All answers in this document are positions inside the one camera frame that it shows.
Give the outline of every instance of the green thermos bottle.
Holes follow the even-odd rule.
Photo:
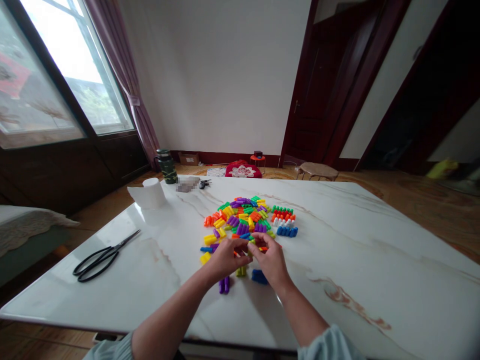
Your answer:
[[[155,159],[160,165],[161,172],[165,178],[167,184],[175,184],[178,182],[177,170],[175,170],[175,163],[170,155],[170,150],[168,149],[157,149],[158,156],[155,156]]]

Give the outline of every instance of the window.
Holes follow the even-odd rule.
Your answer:
[[[57,88],[0,1],[0,147],[84,138]]]
[[[97,134],[133,129],[83,0],[20,0]]]

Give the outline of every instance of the curtain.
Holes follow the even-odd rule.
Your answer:
[[[119,5],[115,0],[83,0],[111,67],[130,104],[140,141],[152,169],[159,141],[142,101],[139,80]]]

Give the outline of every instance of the door handle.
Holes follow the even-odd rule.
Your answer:
[[[297,108],[300,106],[299,101],[295,101],[295,108],[293,109],[293,113],[295,114],[297,112]]]

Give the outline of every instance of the small stool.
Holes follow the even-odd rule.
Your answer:
[[[267,171],[267,159],[265,158],[265,156],[262,156],[261,158],[258,158],[256,157],[255,155],[252,155],[250,156],[250,160],[248,161],[248,163],[251,165],[252,164],[252,160],[255,161],[255,166],[257,168],[259,168],[259,166],[257,166],[257,162],[258,164],[260,165],[260,162],[263,161],[263,172],[261,173],[262,175],[265,174],[265,172]]]
[[[305,173],[309,173],[310,177],[308,180],[310,180],[312,177],[318,176],[318,180],[320,181],[320,178],[326,178],[329,179],[330,181],[335,181],[337,176],[339,175],[339,172],[335,170],[333,167],[330,167],[325,164],[319,164],[315,162],[304,162],[300,167],[298,168],[298,173],[296,175],[296,179],[299,179],[299,175],[303,174],[301,176],[301,179],[304,179]]]

